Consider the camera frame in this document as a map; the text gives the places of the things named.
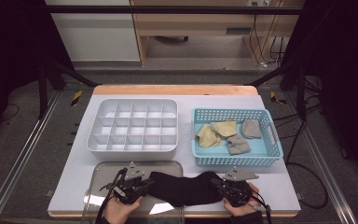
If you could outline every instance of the black cloth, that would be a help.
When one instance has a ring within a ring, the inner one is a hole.
[[[223,199],[211,183],[212,178],[221,180],[214,172],[204,172],[193,178],[152,172],[150,178],[155,183],[147,193],[170,203],[173,207],[217,203]]]
[[[231,217],[231,224],[263,224],[261,212],[254,212],[242,217]],[[97,224],[109,224],[106,218],[102,218]]]

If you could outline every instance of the metal rail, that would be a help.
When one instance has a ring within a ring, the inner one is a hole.
[[[60,91],[55,91],[51,96],[48,102],[48,110],[45,116],[37,121],[33,131],[28,137],[27,142],[25,143],[24,147],[21,150],[19,157],[16,159],[16,162],[14,163],[9,174],[7,175],[5,182],[0,188],[0,214],[2,213],[7,203],[7,200],[11,195],[11,192],[16,187],[16,184],[20,179],[21,173],[24,170],[27,161],[31,157],[31,154],[34,151],[34,147],[36,146],[37,141],[40,138],[40,135],[45,129],[49,118],[51,117],[51,114],[54,110],[55,105],[57,104],[60,94],[61,94]]]
[[[290,93],[285,93],[287,102],[292,107],[293,111],[296,111],[296,100],[293,95]],[[324,157],[321,154],[315,140],[312,137],[310,130],[307,126],[304,129],[304,137],[306,141],[306,145],[309,146],[310,155],[315,163],[316,168],[321,175],[321,179],[324,182],[328,195],[332,204],[335,206],[339,219],[343,224],[356,224],[357,221],[354,217],[354,214],[348,205],[334,175],[331,173],[330,168],[327,166],[324,161]]]

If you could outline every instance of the black curtain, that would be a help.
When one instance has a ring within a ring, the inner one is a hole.
[[[0,0],[0,118],[9,94],[36,81],[43,61],[75,70],[51,15],[25,8],[45,5],[44,0]]]
[[[309,0],[307,7],[329,9],[333,3],[317,29],[316,44],[305,52],[309,55],[302,65],[306,75],[322,80],[324,111],[340,140],[343,156],[358,161],[358,1]],[[322,14],[299,18],[285,54],[286,61],[292,60],[310,27],[321,19]]]

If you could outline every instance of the white cabinet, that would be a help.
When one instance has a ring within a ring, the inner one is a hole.
[[[47,5],[128,6],[128,0],[46,0]],[[52,13],[76,67],[140,62],[131,14]]]

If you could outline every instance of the white tabletop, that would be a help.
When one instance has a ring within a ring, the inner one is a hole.
[[[195,107],[211,108],[249,108],[264,109],[258,95],[92,95],[89,106],[80,123],[71,153],[62,171],[60,182],[48,207],[52,217],[80,217],[84,209],[84,196],[90,187],[95,166],[102,162],[96,159],[87,148],[90,128],[100,103],[106,99],[172,99],[178,104],[178,144],[173,161],[183,167],[185,177],[194,177],[205,171],[214,171],[223,176],[232,167],[199,167],[191,152],[192,125],[191,113]],[[272,209],[277,217],[292,217],[300,211],[290,176],[282,159],[270,167],[246,167],[246,170],[259,175],[258,179],[250,180]],[[187,217],[205,217],[216,214],[228,216],[223,203],[188,206],[185,208]]]

